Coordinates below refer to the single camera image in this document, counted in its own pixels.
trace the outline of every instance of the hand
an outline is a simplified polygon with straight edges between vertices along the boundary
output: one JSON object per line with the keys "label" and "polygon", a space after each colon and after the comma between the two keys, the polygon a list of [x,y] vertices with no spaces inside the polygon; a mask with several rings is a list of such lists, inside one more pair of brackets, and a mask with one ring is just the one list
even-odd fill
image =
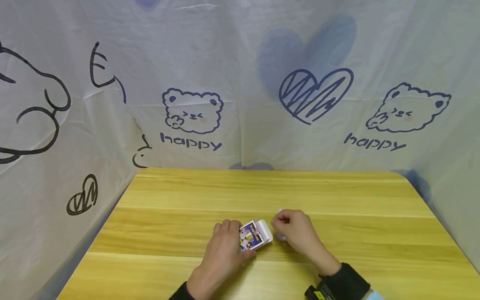
{"label": "hand", "polygon": [[275,215],[272,225],[293,249],[312,261],[321,276],[340,270],[340,262],[320,241],[310,217],[301,210],[284,209]]}
{"label": "hand", "polygon": [[240,227],[237,220],[215,225],[202,263],[187,280],[187,290],[195,300],[209,300],[227,278],[255,256],[254,250],[240,249]]}

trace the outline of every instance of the fabric backdrop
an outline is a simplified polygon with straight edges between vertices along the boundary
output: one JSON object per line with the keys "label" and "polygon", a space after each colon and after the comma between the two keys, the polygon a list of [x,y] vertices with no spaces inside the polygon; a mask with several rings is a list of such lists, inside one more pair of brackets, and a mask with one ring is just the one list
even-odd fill
{"label": "fabric backdrop", "polygon": [[480,2],[0,3],[0,295],[54,299],[139,168],[394,171],[480,267]]}

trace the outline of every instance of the wooden table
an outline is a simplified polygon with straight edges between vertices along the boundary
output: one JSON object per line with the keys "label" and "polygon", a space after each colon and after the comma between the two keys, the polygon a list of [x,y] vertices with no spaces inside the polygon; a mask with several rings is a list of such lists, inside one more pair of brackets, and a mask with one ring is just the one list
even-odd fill
{"label": "wooden table", "polygon": [[[140,171],[60,300],[166,300],[201,261],[215,223],[309,214],[321,239],[386,300],[478,299],[480,277],[411,185],[394,173],[148,168]],[[304,299],[318,282],[287,244],[256,260],[221,299]]]}

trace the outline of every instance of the light blue sleeve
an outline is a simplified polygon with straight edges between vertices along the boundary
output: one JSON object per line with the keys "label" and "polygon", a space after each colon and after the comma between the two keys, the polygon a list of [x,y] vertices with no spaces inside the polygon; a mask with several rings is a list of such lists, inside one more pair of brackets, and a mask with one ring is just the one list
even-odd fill
{"label": "light blue sleeve", "polygon": [[373,291],[373,293],[370,294],[366,300],[384,300],[384,298],[376,291]]}

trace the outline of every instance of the purple card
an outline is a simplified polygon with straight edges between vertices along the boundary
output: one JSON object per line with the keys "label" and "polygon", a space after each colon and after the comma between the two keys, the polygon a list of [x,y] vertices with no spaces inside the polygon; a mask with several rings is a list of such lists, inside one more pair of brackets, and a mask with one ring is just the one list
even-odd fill
{"label": "purple card", "polygon": [[243,251],[255,249],[263,242],[264,240],[258,233],[255,222],[249,222],[247,225],[240,228],[240,248]]}

